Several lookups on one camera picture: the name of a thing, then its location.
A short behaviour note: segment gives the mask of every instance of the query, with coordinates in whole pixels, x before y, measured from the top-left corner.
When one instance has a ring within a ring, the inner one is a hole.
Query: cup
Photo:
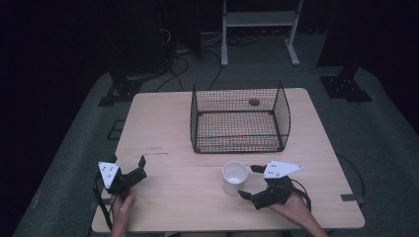
[[[247,179],[247,169],[238,161],[230,161],[222,168],[222,176],[224,177],[225,193],[230,196],[238,196],[238,190],[243,188]]]

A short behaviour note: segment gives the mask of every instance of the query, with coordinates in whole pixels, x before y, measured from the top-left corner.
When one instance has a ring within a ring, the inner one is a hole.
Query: wire mesh
[[[194,85],[191,141],[197,153],[282,151],[290,122],[281,81]]]

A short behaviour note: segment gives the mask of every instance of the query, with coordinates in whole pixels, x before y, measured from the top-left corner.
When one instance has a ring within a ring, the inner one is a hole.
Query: person's arm
[[[135,201],[136,191],[130,191],[126,200],[122,197],[116,196],[114,205],[112,207],[113,224],[111,230],[111,237],[124,237],[129,222],[129,211]]]
[[[302,197],[292,193],[285,204],[273,204],[269,209],[283,215],[290,222],[303,228],[311,237],[327,236],[326,231],[308,210]]]

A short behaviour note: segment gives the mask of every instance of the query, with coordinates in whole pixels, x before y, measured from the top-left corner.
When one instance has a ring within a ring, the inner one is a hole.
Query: floor
[[[182,86],[166,73],[145,82],[141,93],[191,91],[196,82],[281,80],[286,88],[308,91],[354,194],[363,185],[367,203],[362,207],[366,225],[337,230],[331,236],[416,236],[419,233],[419,138],[378,79],[360,68],[355,75],[372,102],[349,103],[330,99],[320,76],[337,75],[341,67],[318,68],[325,34],[297,34],[294,47],[300,66],[292,66],[284,45],[286,36],[252,38],[255,43],[230,46],[229,65],[220,67],[219,46],[173,60]],[[116,120],[124,120],[130,103],[98,107],[112,85],[108,73],[98,78],[68,130],[48,172],[14,236],[109,236],[91,231],[96,209],[93,178],[99,161],[113,161],[118,141],[108,135]],[[129,233],[128,236],[163,236],[164,233]],[[294,230],[293,236],[304,236]]]

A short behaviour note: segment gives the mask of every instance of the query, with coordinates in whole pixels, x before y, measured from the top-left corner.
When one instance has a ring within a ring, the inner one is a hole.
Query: black equipment
[[[95,177],[93,192],[95,193],[96,200],[98,201],[98,204],[105,215],[106,222],[110,229],[112,229],[112,208],[107,210],[105,202],[99,192],[97,185],[98,180],[102,179],[108,194],[113,196],[120,196],[121,198],[126,199],[126,197],[129,195],[130,188],[147,177],[144,171],[144,166],[145,158],[144,156],[141,156],[141,159],[138,162],[138,167],[128,174],[123,175],[118,164],[99,162],[99,170]]]
[[[266,166],[250,166],[250,169],[255,173],[264,173]],[[293,186],[293,181],[289,176],[284,176],[278,179],[265,179],[268,187],[256,194],[238,191],[243,199],[251,200],[256,209],[270,206],[272,204],[285,204],[292,192],[302,196],[305,199],[308,209],[311,211],[311,200],[306,192],[303,192]]]

